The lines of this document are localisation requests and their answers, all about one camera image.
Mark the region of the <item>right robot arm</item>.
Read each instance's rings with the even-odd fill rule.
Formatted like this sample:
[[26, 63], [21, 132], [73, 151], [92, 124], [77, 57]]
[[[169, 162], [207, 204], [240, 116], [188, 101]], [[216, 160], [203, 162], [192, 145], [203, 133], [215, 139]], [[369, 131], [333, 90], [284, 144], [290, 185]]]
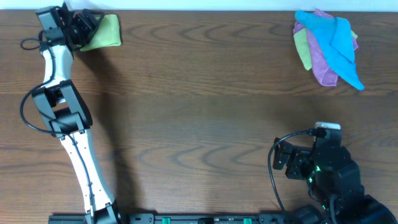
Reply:
[[397, 224], [385, 205], [365, 193], [359, 166], [341, 144], [340, 129], [317, 127], [299, 133], [313, 136], [313, 145], [294, 146], [287, 142], [289, 135], [275, 138], [268, 170], [284, 169], [287, 178], [306, 181], [309, 195], [322, 209], [307, 205], [284, 210], [286, 223]]

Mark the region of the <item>green microfiber cloth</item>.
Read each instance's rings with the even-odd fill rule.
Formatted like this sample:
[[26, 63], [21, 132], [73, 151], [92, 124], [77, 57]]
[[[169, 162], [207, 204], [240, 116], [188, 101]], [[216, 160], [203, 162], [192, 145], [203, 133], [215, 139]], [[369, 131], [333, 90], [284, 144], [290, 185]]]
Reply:
[[80, 49], [81, 52], [104, 47], [117, 47], [122, 44], [118, 16], [105, 15], [90, 43]]

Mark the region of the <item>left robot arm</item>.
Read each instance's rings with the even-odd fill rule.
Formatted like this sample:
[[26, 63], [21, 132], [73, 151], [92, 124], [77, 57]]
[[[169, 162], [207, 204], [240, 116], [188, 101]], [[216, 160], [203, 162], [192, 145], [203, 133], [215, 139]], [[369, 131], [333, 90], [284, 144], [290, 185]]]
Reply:
[[58, 215], [50, 223], [122, 223], [114, 195], [96, 158], [91, 113], [71, 79], [73, 52], [93, 39], [104, 13], [84, 9], [76, 14], [67, 3], [36, 11], [43, 31], [40, 53], [45, 59], [43, 82], [29, 92], [45, 133], [60, 140], [70, 157], [84, 202], [84, 215]]

